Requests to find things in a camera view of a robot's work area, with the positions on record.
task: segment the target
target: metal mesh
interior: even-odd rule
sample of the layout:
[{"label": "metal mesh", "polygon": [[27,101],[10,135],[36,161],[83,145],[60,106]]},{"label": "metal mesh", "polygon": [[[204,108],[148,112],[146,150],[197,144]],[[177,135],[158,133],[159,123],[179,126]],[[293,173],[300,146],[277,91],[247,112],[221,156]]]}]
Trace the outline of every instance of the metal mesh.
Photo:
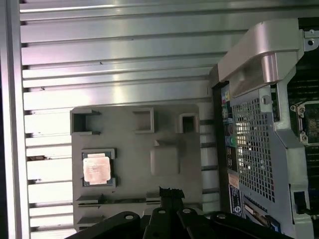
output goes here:
[{"label": "metal mesh", "polygon": [[233,106],[240,182],[275,202],[267,115],[259,99]]}]

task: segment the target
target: metal bracket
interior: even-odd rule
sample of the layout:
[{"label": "metal bracket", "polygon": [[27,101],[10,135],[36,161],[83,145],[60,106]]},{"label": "metal bracket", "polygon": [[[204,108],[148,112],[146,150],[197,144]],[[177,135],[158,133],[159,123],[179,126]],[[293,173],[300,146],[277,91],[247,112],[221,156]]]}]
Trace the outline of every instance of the metal bracket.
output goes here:
[{"label": "metal bracket", "polygon": [[312,51],[319,46],[319,31],[309,30],[304,32],[304,51]]}]

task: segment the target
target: gray plastic housing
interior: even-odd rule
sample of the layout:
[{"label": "gray plastic housing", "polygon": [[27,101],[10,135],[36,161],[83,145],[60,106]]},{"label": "gray plastic housing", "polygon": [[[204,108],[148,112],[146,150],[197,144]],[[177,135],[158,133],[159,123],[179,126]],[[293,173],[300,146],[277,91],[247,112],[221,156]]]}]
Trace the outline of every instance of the gray plastic housing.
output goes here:
[{"label": "gray plastic housing", "polygon": [[[197,105],[75,108],[70,113],[71,128],[77,124],[74,114],[86,115],[82,125],[89,132],[98,132],[72,133],[77,231],[122,211],[142,216],[159,206],[159,187],[182,189],[184,203],[201,208]],[[179,130],[184,115],[193,117],[187,118],[186,133]],[[105,152],[111,162],[112,183],[85,186],[83,155]]]}]

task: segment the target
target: sticker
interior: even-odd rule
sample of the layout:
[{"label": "sticker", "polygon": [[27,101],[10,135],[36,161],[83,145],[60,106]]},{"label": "sticker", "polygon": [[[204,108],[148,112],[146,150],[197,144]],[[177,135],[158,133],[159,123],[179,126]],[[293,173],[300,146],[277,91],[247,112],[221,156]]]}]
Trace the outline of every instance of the sticker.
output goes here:
[{"label": "sticker", "polygon": [[241,204],[241,193],[232,185],[228,185],[229,189],[229,200],[230,200],[230,212],[234,215],[242,217],[242,204]]},{"label": "sticker", "polygon": [[235,188],[239,189],[239,178],[235,175],[228,174],[228,183]]}]

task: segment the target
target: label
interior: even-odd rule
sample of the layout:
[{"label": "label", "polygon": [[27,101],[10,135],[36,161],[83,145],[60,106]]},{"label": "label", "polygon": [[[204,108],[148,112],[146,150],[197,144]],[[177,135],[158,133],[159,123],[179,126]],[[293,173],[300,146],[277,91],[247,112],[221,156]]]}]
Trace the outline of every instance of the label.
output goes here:
[{"label": "label", "polygon": [[228,174],[228,183],[235,188],[239,189],[239,178],[235,175]]},{"label": "label", "polygon": [[230,212],[236,216],[242,217],[241,193],[232,185],[229,187]]},{"label": "label", "polygon": [[236,148],[226,146],[227,167],[237,172]]}]

